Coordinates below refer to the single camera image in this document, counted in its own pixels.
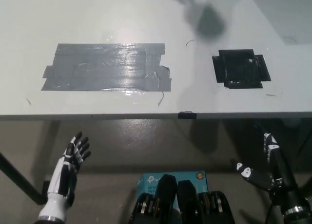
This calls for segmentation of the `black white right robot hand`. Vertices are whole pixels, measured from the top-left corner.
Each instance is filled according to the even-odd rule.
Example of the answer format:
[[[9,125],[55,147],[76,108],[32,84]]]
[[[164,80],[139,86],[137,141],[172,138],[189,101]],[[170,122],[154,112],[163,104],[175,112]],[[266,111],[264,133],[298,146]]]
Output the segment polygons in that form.
[[[283,215],[296,212],[310,212],[308,200],[300,193],[290,165],[271,133],[264,133],[264,153],[271,175],[259,172],[236,159],[231,160],[235,170],[248,183],[268,192],[275,205],[280,206]]]

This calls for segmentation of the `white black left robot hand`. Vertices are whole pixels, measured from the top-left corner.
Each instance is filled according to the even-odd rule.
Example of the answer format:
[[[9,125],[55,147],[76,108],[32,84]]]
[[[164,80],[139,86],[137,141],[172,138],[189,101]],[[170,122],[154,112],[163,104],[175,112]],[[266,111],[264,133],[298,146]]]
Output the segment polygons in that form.
[[[66,212],[73,205],[77,185],[77,174],[87,157],[88,137],[78,132],[69,142],[59,158],[47,190],[47,203],[40,211],[37,224],[64,224]]]

